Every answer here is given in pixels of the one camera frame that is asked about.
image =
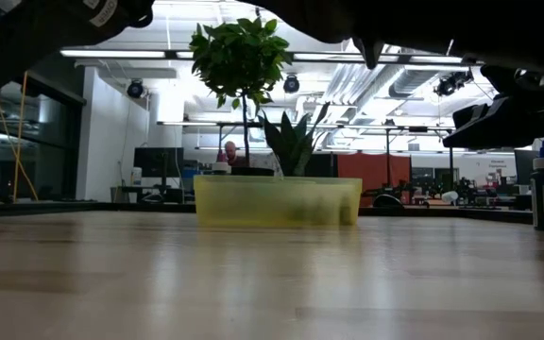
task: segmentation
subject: ceiling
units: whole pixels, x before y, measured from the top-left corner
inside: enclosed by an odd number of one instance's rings
[[[0,7],[9,9],[18,0],[0,0]],[[238,18],[256,17],[255,7],[236,1],[181,1],[159,0],[153,7],[154,20],[143,29],[128,28],[123,33],[98,46],[87,48],[100,49],[188,49],[191,35],[197,24],[217,26],[223,22],[232,22]],[[263,20],[278,19],[274,13],[261,10]],[[327,44],[300,33],[280,21],[277,35],[290,43],[293,52],[357,52],[351,42]],[[403,52],[399,47],[386,46],[386,52]],[[216,107],[216,100],[209,96],[210,90],[191,74],[192,62],[187,60],[93,60],[81,61],[99,68],[100,75],[120,91],[129,83],[128,74],[156,70],[160,76],[144,79],[144,84],[152,92],[161,91],[168,83],[169,71],[176,71],[177,79],[185,94],[185,114],[191,120],[234,121],[237,117],[232,112],[230,103],[222,108]],[[446,75],[447,70],[426,69],[426,71],[405,71],[402,66],[378,66],[374,71],[364,65],[341,65],[336,63],[294,63],[284,68],[284,75],[297,74],[300,83],[298,93],[286,94],[281,86],[271,93],[274,104],[271,108],[298,110],[305,98],[345,101],[348,106],[335,107],[327,123],[338,119],[347,119],[350,124],[380,124],[387,118],[394,119],[399,125],[452,126],[451,114],[473,104],[490,102],[493,87],[472,70],[475,83],[467,84],[463,89],[448,97],[439,98],[433,92],[438,78]],[[391,97],[390,86],[393,82],[411,76],[408,96]],[[316,110],[316,103],[305,106],[306,111]]]

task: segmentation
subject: table surface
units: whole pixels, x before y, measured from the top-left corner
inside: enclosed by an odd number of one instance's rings
[[[454,218],[205,229],[0,218],[0,339],[544,339],[544,232]]]

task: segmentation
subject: glass window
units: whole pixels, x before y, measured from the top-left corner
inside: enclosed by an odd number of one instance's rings
[[[0,191],[2,195],[13,195],[16,160],[10,141],[16,145],[18,139],[0,133]],[[65,172],[67,152],[63,148],[21,140],[21,161],[30,178],[39,200],[60,199],[65,195]],[[19,171],[18,197],[32,198],[30,187]]]
[[[71,145],[75,132],[74,114],[71,109],[43,94],[32,93],[30,88],[25,97],[23,136],[57,145]],[[12,134],[16,134],[20,124],[20,102],[22,86],[9,83],[1,88],[1,107],[6,123]],[[4,130],[0,118],[0,131]]]

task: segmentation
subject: translucent yellow container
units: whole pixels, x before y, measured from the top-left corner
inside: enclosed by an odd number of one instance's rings
[[[359,178],[195,176],[201,226],[355,226]]]

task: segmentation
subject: security camera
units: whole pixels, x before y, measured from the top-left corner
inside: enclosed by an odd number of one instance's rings
[[[127,86],[127,95],[135,99],[146,97],[148,95],[148,89],[142,82],[141,79],[132,79],[131,84]]]
[[[294,94],[299,91],[299,80],[296,75],[287,76],[284,80],[284,86],[282,87],[287,94]]]

